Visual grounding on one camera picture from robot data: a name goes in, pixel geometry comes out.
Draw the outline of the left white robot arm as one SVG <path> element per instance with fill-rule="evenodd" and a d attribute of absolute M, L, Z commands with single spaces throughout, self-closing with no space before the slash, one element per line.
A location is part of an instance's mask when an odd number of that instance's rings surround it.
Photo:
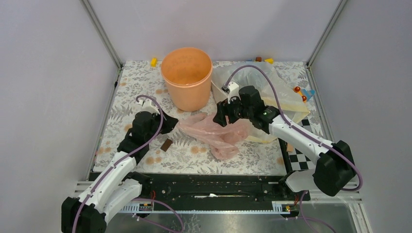
<path fill-rule="evenodd" d="M 149 197 L 150 178 L 133 170 L 149 151 L 150 142 L 171 132 L 177 123 L 163 111 L 138 112 L 105 170 L 78 197 L 63 201 L 61 232 L 104 233 L 127 203 Z"/>

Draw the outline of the clear white trash bag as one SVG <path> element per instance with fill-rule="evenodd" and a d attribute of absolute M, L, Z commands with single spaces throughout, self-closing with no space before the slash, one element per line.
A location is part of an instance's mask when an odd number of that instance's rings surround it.
<path fill-rule="evenodd" d="M 294 93 L 289 89 L 286 82 L 280 78 L 273 65 L 269 63 L 248 62 L 218 67 L 212 71 L 212 94 L 216 102 L 220 102 L 227 97 L 227 94 L 222 90 L 222 86 L 227 82 L 228 78 L 235 70 L 244 65 L 247 65 L 248 67 L 239 70 L 231 79 L 231 81 L 237 83 L 239 87 L 252 85 L 259 91 L 260 96 L 267 105 L 275 106 L 275 96 L 269 82 L 264 77 L 264 75 L 266 75 L 275 88 L 278 100 L 281 104 L 286 104 L 294 100 Z"/>

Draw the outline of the orange plastic trash bin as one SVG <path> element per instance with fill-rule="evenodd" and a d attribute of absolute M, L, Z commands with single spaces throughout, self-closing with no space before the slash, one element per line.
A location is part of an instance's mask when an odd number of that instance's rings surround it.
<path fill-rule="evenodd" d="M 186 112 L 202 109 L 211 92 L 211 58 L 198 48 L 171 51 L 161 63 L 161 75 L 174 105 Z"/>

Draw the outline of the pink plastic trash bag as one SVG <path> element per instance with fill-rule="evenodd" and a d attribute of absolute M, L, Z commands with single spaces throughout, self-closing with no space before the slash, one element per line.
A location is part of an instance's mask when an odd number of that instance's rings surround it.
<path fill-rule="evenodd" d="M 236 146 L 244 141 L 251 130 L 245 120 L 238 120 L 225 127 L 213 121 L 214 115 L 199 113 L 177 123 L 177 128 L 191 137 L 210 146 L 212 155 L 219 160 L 228 160 L 239 153 Z"/>

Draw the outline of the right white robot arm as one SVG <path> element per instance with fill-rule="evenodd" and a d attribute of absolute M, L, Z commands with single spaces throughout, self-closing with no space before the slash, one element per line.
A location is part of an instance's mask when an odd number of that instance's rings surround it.
<path fill-rule="evenodd" d="M 356 175 L 347 143 L 323 139 L 294 123 L 278 108 L 265 105 L 251 85 L 240 88 L 230 82 L 222 91 L 227 97 L 217 103 L 215 123 L 226 127 L 240 119 L 248 120 L 257 130 L 291 143 L 315 165 L 313 169 L 293 171 L 282 178 L 278 192 L 283 199 L 291 200 L 298 192 L 315 188 L 331 197 L 347 190 L 345 186 Z"/>

